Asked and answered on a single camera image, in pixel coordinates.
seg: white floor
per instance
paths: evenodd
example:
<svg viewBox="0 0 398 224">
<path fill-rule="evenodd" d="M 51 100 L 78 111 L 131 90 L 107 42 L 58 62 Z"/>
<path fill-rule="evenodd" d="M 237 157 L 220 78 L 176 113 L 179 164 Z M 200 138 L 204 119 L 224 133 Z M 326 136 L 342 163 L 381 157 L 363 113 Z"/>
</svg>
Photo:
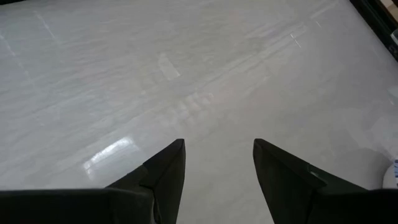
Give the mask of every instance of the white floor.
<svg viewBox="0 0 398 224">
<path fill-rule="evenodd" d="M 0 6 L 0 189 L 103 187 L 185 138 L 179 223 L 272 223 L 254 138 L 379 188 L 395 96 L 348 0 Z"/>
</svg>

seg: glossy floor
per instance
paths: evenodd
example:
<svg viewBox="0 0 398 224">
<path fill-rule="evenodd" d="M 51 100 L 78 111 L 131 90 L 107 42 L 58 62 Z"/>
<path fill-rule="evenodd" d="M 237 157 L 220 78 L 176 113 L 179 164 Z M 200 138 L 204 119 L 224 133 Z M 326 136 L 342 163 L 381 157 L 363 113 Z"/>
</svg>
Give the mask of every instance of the glossy floor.
<svg viewBox="0 0 398 224">
<path fill-rule="evenodd" d="M 379 188 L 397 96 L 348 0 L 0 6 L 0 188 L 103 187 L 185 138 L 179 223 L 272 223 L 254 138 Z"/>
</svg>

